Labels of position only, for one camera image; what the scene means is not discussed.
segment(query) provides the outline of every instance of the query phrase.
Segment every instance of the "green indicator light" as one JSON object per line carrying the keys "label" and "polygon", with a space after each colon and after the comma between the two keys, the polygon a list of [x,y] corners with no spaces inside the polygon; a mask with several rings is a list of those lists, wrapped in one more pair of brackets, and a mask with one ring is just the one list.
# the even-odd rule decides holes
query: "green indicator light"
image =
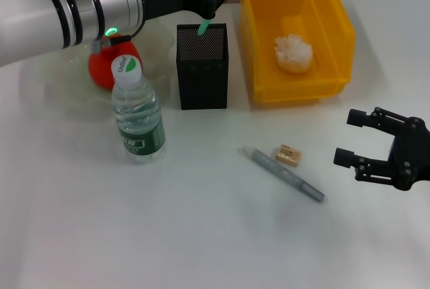
{"label": "green indicator light", "polygon": [[107,30],[107,32],[105,33],[106,36],[112,36],[114,34],[116,34],[118,32],[117,28],[110,28]]}

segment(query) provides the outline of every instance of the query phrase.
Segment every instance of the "black robotic gripper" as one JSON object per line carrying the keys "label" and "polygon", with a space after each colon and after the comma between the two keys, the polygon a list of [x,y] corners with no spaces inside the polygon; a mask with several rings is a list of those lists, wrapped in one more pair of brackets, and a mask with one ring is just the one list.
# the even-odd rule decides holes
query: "black robotic gripper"
{"label": "black robotic gripper", "polygon": [[356,180],[392,185],[403,191],[410,190],[417,181],[430,180],[430,132],[422,119],[375,108],[369,116],[363,111],[351,110],[347,123],[360,128],[369,126],[394,136],[387,161],[336,150],[334,164],[354,167]]}

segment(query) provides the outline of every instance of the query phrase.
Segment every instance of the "green marker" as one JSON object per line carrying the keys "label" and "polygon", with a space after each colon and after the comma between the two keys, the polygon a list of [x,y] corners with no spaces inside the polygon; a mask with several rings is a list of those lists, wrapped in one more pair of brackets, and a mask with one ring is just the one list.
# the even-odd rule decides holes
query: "green marker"
{"label": "green marker", "polygon": [[201,36],[205,33],[206,29],[208,29],[211,20],[204,20],[203,23],[199,27],[198,35]]}
{"label": "green marker", "polygon": [[210,25],[211,20],[204,20],[203,23],[200,25],[199,27],[199,31],[198,31],[198,35],[201,36],[204,34],[204,32],[206,31],[206,29],[208,29],[209,25]]}

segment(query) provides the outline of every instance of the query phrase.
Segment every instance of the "eraser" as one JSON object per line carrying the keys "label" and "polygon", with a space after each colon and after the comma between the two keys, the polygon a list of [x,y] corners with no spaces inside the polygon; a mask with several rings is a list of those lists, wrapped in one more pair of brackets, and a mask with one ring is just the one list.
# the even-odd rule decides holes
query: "eraser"
{"label": "eraser", "polygon": [[297,167],[300,160],[302,159],[302,151],[290,148],[284,144],[281,145],[279,149],[276,160],[281,163],[286,163],[287,165]]}

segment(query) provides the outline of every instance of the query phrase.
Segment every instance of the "mesh pen holder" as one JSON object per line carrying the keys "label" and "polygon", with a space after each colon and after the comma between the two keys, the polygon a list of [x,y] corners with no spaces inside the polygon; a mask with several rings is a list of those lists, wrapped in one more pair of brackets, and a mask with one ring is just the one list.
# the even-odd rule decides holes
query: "mesh pen holder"
{"label": "mesh pen holder", "polygon": [[228,38],[226,24],[177,27],[177,75],[182,110],[226,109]]}

